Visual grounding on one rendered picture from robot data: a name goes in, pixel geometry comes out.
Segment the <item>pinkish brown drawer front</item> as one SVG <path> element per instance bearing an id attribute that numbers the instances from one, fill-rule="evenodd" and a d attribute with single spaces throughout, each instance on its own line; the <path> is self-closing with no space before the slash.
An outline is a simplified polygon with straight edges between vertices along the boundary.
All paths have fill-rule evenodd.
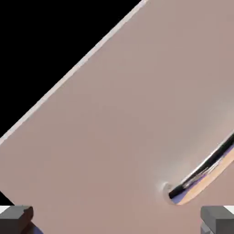
<path id="1" fill-rule="evenodd" d="M 43 234 L 199 234 L 234 153 L 187 204 L 162 188 L 233 131 L 234 0 L 141 0 L 0 139 L 0 191 Z"/>

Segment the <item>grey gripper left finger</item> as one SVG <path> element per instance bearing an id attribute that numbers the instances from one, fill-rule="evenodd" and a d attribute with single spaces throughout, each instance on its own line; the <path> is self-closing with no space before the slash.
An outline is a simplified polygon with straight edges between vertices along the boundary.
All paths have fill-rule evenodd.
<path id="1" fill-rule="evenodd" d="M 33 222 L 32 206 L 0 205 L 0 234 L 43 234 Z"/>

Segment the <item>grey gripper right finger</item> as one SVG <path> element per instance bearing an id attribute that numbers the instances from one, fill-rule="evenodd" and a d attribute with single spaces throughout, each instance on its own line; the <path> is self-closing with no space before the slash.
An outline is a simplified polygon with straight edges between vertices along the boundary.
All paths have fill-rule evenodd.
<path id="1" fill-rule="evenodd" d="M 202 206 L 200 234 L 234 234 L 234 205 Z"/>

